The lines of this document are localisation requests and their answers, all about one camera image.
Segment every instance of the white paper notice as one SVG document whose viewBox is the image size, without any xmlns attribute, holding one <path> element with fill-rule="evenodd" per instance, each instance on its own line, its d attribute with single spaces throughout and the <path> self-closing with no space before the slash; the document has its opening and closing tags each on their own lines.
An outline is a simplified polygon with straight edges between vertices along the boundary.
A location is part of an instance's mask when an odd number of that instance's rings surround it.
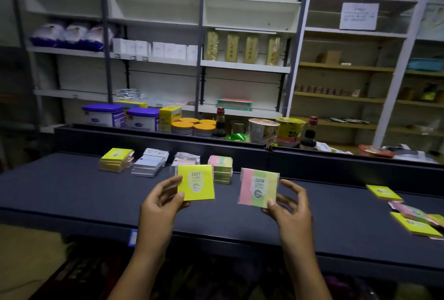
<svg viewBox="0 0 444 300">
<path fill-rule="evenodd" d="M 342 3 L 340 29 L 375 30 L 379 3 Z"/>
</svg>

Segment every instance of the bottle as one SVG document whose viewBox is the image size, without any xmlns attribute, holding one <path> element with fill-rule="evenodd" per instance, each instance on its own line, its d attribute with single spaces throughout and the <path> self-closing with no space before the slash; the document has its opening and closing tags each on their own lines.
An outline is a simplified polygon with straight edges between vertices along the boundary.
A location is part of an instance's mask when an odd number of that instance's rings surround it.
<svg viewBox="0 0 444 300">
<path fill-rule="evenodd" d="M 302 138 L 299 148 L 306 150 L 316 150 L 316 126 L 318 125 L 317 117 L 310 117 L 305 135 Z"/>
<path fill-rule="evenodd" d="M 224 107 L 218 107 L 218 113 L 216 116 L 216 129 L 213 132 L 215 137 L 225 137 L 225 109 Z"/>
</svg>

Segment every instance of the pink, green and yellow note pad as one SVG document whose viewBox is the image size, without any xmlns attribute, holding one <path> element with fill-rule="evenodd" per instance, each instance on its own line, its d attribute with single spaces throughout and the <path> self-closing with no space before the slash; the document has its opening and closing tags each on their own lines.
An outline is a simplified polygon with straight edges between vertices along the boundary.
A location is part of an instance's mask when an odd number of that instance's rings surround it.
<svg viewBox="0 0 444 300">
<path fill-rule="evenodd" d="M 267 208 L 268 200 L 276 200 L 279 173 L 242 168 L 241 182 L 239 204 Z"/>
</svg>

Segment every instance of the person's right hand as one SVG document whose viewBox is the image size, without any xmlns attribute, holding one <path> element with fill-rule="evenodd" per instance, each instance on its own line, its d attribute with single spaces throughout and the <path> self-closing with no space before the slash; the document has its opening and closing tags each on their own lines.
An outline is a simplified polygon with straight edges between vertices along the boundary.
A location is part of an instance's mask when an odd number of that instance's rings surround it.
<svg viewBox="0 0 444 300">
<path fill-rule="evenodd" d="M 307 193 L 303 187 L 289 180 L 281 179 L 281 183 L 297 193 L 297 201 L 278 193 L 276 202 L 283 203 L 288 208 L 269 200 L 268 209 L 263 208 L 262 211 L 277 222 L 282 248 L 289 255 L 288 258 L 298 260 L 307 254 L 314 255 L 312 216 Z"/>
</svg>

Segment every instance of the orange lid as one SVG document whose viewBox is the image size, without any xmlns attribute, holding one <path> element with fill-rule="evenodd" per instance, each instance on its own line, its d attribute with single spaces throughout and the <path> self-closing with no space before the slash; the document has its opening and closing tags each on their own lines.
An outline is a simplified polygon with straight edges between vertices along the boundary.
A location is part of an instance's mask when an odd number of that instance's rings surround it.
<svg viewBox="0 0 444 300">
<path fill-rule="evenodd" d="M 216 129 L 216 126 L 213 126 L 212 124 L 195 124 L 194 128 L 204 131 Z"/>
<path fill-rule="evenodd" d="M 214 120 L 199 120 L 199 123 L 200 124 L 211 124 L 213 126 L 216 125 L 216 121 L 214 121 Z"/>
<path fill-rule="evenodd" d="M 177 121 L 173 122 L 171 125 L 177 129 L 190 129 L 194 126 L 194 123 Z"/>
<path fill-rule="evenodd" d="M 199 123 L 199 119 L 195 119 L 195 118 L 180 118 L 179 121 L 191 122 L 192 124 Z"/>
</svg>

